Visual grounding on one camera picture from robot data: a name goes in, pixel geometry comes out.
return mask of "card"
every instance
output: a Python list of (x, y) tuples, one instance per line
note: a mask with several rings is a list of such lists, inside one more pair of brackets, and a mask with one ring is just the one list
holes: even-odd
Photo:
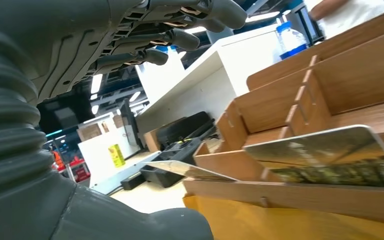
[(244, 149), (284, 182), (384, 187), (384, 143), (366, 125), (247, 145)]
[(234, 179), (229, 176), (225, 176), (198, 166), (194, 166), (182, 161), (150, 161), (145, 162), (146, 165), (151, 167), (162, 169), (174, 174), (179, 174), (185, 177), (190, 177), (193, 179), (200, 180), (216, 180), (223, 182), (235, 182), (237, 179)]

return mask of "person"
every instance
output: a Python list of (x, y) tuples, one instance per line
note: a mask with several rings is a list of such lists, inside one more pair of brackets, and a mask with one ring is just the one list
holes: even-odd
[(304, 0), (326, 39), (384, 13), (384, 0)]

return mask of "wooden organizer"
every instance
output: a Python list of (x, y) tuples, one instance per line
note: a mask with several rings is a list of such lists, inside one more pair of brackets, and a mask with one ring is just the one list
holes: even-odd
[(384, 188), (281, 183), (242, 150), (355, 124), (370, 126), (384, 141), (384, 15), (250, 76), (247, 84), (251, 91), (235, 98), (216, 123), (220, 148), (209, 154), (203, 143), (194, 159), (252, 182), (185, 180), (187, 192), (267, 207), (265, 198), (273, 207), (384, 222)]

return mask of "water bottle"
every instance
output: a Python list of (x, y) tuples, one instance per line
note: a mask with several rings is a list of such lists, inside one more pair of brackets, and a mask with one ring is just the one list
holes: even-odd
[(280, 47), (283, 54), (280, 58), (286, 59), (307, 48), (306, 38), (299, 31), (291, 28), (291, 22), (286, 21), (276, 28)]

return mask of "blue bottle cap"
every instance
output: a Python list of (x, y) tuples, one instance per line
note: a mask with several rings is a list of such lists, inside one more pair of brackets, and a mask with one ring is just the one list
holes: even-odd
[(290, 21), (286, 21), (286, 22), (282, 23), (281, 25), (277, 26), (276, 27), (276, 31), (278, 33), (281, 33), (283, 30), (290, 29), (290, 28), (291, 28), (291, 22)]

